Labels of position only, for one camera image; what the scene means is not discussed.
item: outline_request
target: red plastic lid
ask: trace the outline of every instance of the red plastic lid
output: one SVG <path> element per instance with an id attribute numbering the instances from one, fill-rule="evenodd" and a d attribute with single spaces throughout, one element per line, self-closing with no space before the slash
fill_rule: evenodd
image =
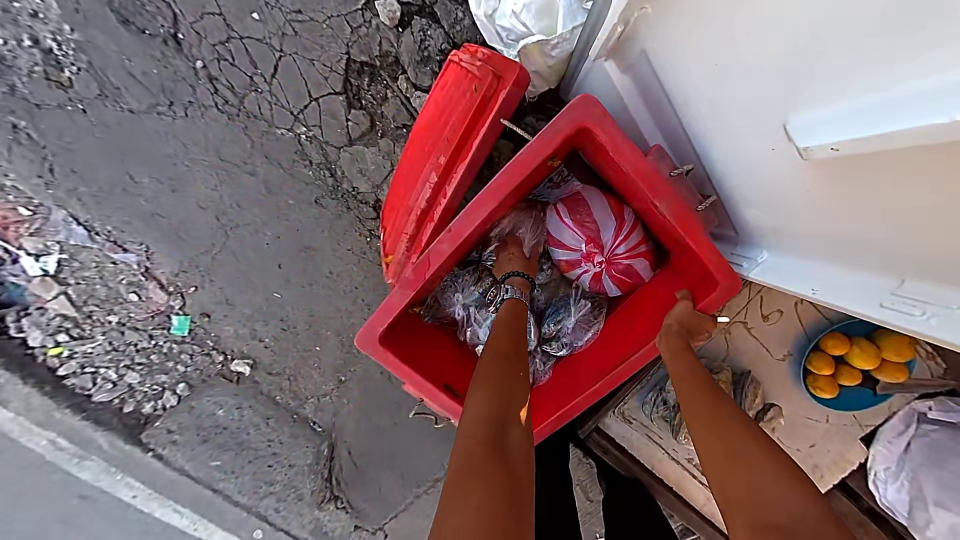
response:
<path id="1" fill-rule="evenodd" d="M 396 164 L 380 215 L 383 276 L 393 284 L 450 224 L 530 84 L 516 61 L 471 43 L 447 57 Z"/>

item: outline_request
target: plastic bag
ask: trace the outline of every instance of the plastic bag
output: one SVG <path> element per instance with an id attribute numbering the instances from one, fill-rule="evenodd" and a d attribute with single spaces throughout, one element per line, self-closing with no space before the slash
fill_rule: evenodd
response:
<path id="1" fill-rule="evenodd" d="M 480 34 L 530 72 L 527 97 L 564 76 L 592 0 L 469 0 Z"/>
<path id="2" fill-rule="evenodd" d="M 495 315 L 486 311 L 472 311 L 466 321 L 465 334 L 460 337 L 480 356 L 483 353 L 487 338 L 490 337 L 490 328 L 493 326 Z M 530 311 L 527 311 L 527 351 L 535 351 L 540 344 L 540 328 Z"/>
<path id="3" fill-rule="evenodd" d="M 571 193 L 575 193 L 583 187 L 579 180 L 574 178 L 573 174 L 563 165 L 557 167 L 546 180 L 534 189 L 530 198 L 535 201 L 544 201 L 544 203 L 556 203 Z"/>
<path id="4" fill-rule="evenodd" d="M 479 264 L 454 270 L 426 299 L 420 316 L 428 323 L 457 325 L 457 335 L 466 339 L 467 328 L 475 326 L 468 319 L 478 310 L 486 311 L 487 291 L 494 283 L 490 269 Z"/>
<path id="5" fill-rule="evenodd" d="M 545 383 L 553 375 L 553 364 L 557 363 L 558 357 L 549 355 L 540 347 L 530 352 L 530 383 L 539 386 Z"/>
<path id="6" fill-rule="evenodd" d="M 568 356 L 584 349 L 603 329 L 607 297 L 589 294 L 574 284 L 543 311 L 540 347 L 553 356 Z"/>
<path id="7" fill-rule="evenodd" d="M 654 244 L 634 211 L 592 185 L 550 205 L 546 229 L 557 267 L 590 292 L 626 294 L 653 277 Z"/>
<path id="8" fill-rule="evenodd" d="M 907 405 L 876 433 L 870 491 L 918 540 L 960 538 L 960 399 Z"/>
<path id="9" fill-rule="evenodd" d="M 524 201 L 503 216 L 490 231 L 489 250 L 495 250 L 507 234 L 516 234 L 523 242 L 523 253 L 527 257 L 543 245 L 546 238 L 546 205 L 540 201 Z"/>

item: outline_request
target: forearm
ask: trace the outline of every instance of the forearm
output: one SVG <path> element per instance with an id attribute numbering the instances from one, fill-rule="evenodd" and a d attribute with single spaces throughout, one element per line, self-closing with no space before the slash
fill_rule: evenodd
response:
<path id="1" fill-rule="evenodd" d="M 431 540 L 533 537 L 526 328 L 526 305 L 506 301 L 470 380 Z"/>
<path id="2" fill-rule="evenodd" d="M 804 470 L 713 381 L 688 342 L 658 345 L 731 538 L 852 538 Z"/>

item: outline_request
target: rubble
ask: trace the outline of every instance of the rubble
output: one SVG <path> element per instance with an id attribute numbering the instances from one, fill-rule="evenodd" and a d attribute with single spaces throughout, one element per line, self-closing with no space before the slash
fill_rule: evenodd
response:
<path id="1" fill-rule="evenodd" d="M 0 184 L 0 205 L 5 200 L 32 209 L 24 218 L 33 221 L 0 221 L 0 235 L 9 232 L 5 225 L 16 226 L 26 234 L 18 243 L 35 250 L 24 253 L 56 257 L 60 265 L 54 276 L 31 278 L 17 254 L 0 254 L 0 281 L 29 293 L 28 306 L 0 311 L 2 322 L 65 385 L 92 403 L 159 414 L 223 367 L 227 356 L 211 342 L 201 346 L 185 334 L 169 332 L 170 315 L 189 321 L 189 315 L 178 312 L 183 295 L 171 294 L 143 268 L 139 262 L 144 257 L 91 233 L 62 209 L 48 209 L 13 185 Z M 138 263 L 118 259 L 123 255 L 135 256 Z M 251 366 L 245 365 L 248 374 Z"/>
<path id="2" fill-rule="evenodd" d="M 397 0 L 376 0 L 373 6 L 383 24 L 394 28 L 400 22 L 400 4 Z"/>

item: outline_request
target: pavement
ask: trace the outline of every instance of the pavement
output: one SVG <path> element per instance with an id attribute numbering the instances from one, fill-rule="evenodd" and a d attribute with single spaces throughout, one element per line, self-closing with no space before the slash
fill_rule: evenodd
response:
<path id="1" fill-rule="evenodd" d="M 3 365 L 152 456 L 137 467 L 296 538 L 425 537 L 453 441 L 352 344 L 387 293 L 377 216 L 423 95 L 453 47 L 482 41 L 466 0 L 400 6 L 395 28 L 364 0 L 0 6 L 0 180 L 148 254 L 151 276 L 195 291 L 195 334 L 253 369 L 204 372 L 156 417 L 91 404 L 15 344 Z M 0 445 L 33 486 L 4 502 L 71 502 L 14 530 L 91 512 L 155 525 Z"/>

